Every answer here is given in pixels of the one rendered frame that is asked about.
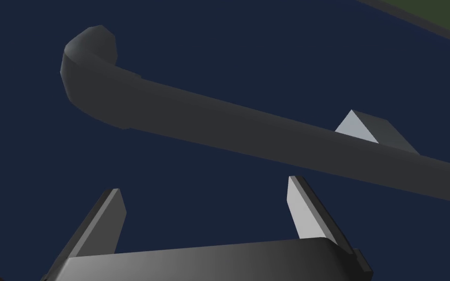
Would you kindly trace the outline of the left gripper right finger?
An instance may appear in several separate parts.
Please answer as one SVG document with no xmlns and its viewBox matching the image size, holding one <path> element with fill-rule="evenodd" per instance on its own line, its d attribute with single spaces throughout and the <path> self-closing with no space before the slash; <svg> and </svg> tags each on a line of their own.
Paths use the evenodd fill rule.
<svg viewBox="0 0 450 281">
<path fill-rule="evenodd" d="M 299 238 L 327 238 L 345 252 L 354 253 L 341 228 L 304 177 L 288 177 L 286 201 Z"/>
</svg>

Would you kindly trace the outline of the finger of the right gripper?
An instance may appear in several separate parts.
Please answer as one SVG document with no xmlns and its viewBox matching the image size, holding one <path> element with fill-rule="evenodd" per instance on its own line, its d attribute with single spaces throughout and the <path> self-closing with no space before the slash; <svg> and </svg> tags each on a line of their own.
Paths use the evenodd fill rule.
<svg viewBox="0 0 450 281">
<path fill-rule="evenodd" d="M 335 132 L 418 153 L 389 121 L 362 112 L 349 111 Z"/>
</svg>

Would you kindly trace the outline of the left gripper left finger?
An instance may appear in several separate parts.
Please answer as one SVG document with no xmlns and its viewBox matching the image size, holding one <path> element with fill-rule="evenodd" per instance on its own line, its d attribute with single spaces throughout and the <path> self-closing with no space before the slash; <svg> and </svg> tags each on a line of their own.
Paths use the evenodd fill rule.
<svg viewBox="0 0 450 281">
<path fill-rule="evenodd" d="M 89 211 L 51 266 L 73 257 L 114 254 L 126 217 L 120 189 L 107 189 Z"/>
</svg>

